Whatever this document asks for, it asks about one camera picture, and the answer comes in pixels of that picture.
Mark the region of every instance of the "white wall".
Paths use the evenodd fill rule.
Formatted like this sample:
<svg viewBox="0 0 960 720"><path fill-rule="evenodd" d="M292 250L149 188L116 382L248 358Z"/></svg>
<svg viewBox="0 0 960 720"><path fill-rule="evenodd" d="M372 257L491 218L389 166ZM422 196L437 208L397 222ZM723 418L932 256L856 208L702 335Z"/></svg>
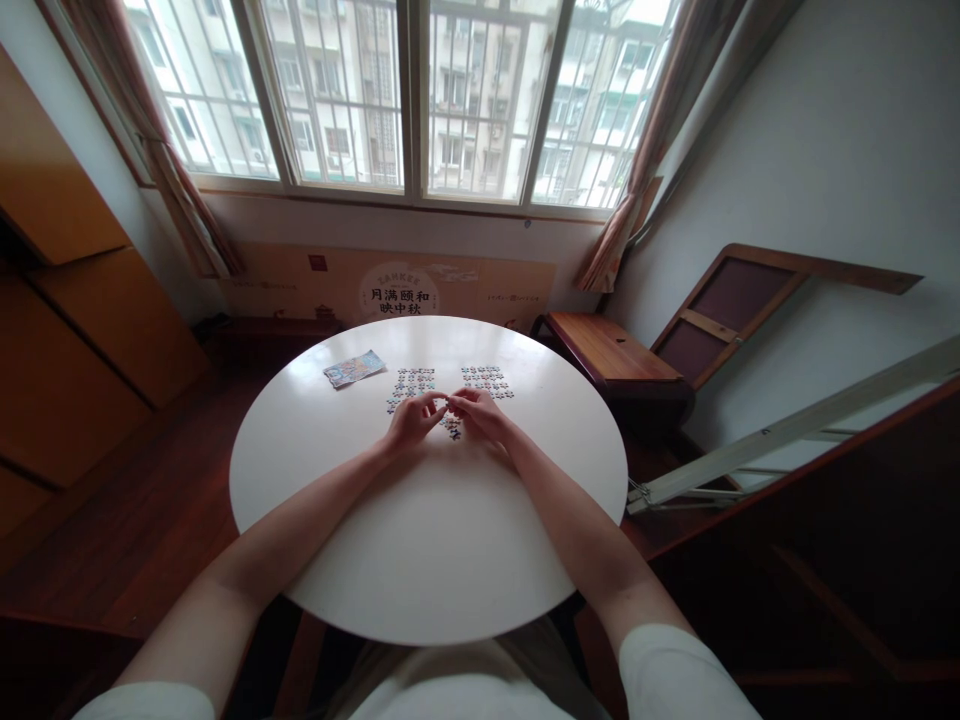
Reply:
<svg viewBox="0 0 960 720"><path fill-rule="evenodd" d="M216 296L211 296L204 283L193 276L179 250L179 241L163 229L144 201L117 146L32 0L0 2L0 44L183 318L194 323L216 312Z"/></svg>
<svg viewBox="0 0 960 720"><path fill-rule="evenodd" d="M698 394L714 449L960 331L960 6L807 0L628 262L608 314L652 343L720 249L925 275L808 283Z"/></svg>

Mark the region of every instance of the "wooden cabinet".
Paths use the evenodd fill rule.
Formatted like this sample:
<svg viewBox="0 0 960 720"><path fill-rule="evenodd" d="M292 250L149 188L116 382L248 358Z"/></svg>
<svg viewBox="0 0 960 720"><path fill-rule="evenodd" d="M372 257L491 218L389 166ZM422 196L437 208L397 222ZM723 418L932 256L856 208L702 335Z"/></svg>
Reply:
<svg viewBox="0 0 960 720"><path fill-rule="evenodd" d="M0 465L0 539L39 510L52 494Z"/></svg>
<svg viewBox="0 0 960 720"><path fill-rule="evenodd" d="M32 279L155 408L177 397L209 367L133 248L44 268Z"/></svg>
<svg viewBox="0 0 960 720"><path fill-rule="evenodd" d="M58 265L129 245L120 223L0 48L0 207Z"/></svg>
<svg viewBox="0 0 960 720"><path fill-rule="evenodd" d="M150 408L23 280L0 277L0 456L67 487Z"/></svg>

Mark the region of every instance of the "curtain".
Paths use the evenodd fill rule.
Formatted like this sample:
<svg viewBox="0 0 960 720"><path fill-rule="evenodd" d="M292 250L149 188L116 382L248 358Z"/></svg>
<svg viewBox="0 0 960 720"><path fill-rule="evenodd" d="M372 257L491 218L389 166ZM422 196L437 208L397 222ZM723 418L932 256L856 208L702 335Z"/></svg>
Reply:
<svg viewBox="0 0 960 720"><path fill-rule="evenodd" d="M657 168L696 102L744 4L745 0L685 0L681 5L626 192L587 256L577 279L578 289L613 292L627 241L643 225L663 182Z"/></svg>
<svg viewBox="0 0 960 720"><path fill-rule="evenodd" d="M123 0L63 0L84 50L143 145L150 175L200 277L226 278L243 263L177 157L138 62Z"/></svg>

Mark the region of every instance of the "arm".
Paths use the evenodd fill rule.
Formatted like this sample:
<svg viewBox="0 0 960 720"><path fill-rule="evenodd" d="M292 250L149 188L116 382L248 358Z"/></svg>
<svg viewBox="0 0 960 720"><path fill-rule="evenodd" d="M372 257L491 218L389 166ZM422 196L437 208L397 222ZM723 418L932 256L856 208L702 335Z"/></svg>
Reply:
<svg viewBox="0 0 960 720"><path fill-rule="evenodd" d="M443 417L426 393L397 408L387 434L274 508L223 551L177 600L116 685L177 682L223 712L266 606L316 554L366 487Z"/></svg>
<svg viewBox="0 0 960 720"><path fill-rule="evenodd" d="M584 490L509 420L489 393L449 398L468 431L499 442L513 461L567 574L596 611L614 652L638 625L664 623L694 634L650 566Z"/></svg>

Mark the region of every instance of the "round white table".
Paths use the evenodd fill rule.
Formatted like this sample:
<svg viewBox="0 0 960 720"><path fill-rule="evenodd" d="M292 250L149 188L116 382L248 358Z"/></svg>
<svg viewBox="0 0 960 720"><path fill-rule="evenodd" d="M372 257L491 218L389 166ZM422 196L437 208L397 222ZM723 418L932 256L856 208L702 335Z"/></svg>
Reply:
<svg viewBox="0 0 960 720"><path fill-rule="evenodd" d="M386 370L335 390L326 367L374 350ZM307 350L263 389L240 427L230 500L241 532L381 437L400 368L499 366L503 411L620 522L623 442L590 383L549 348L496 325L405 317L363 325ZM543 615L574 587L499 446L437 426L344 518L286 594L348 632L445 645L492 637Z"/></svg>

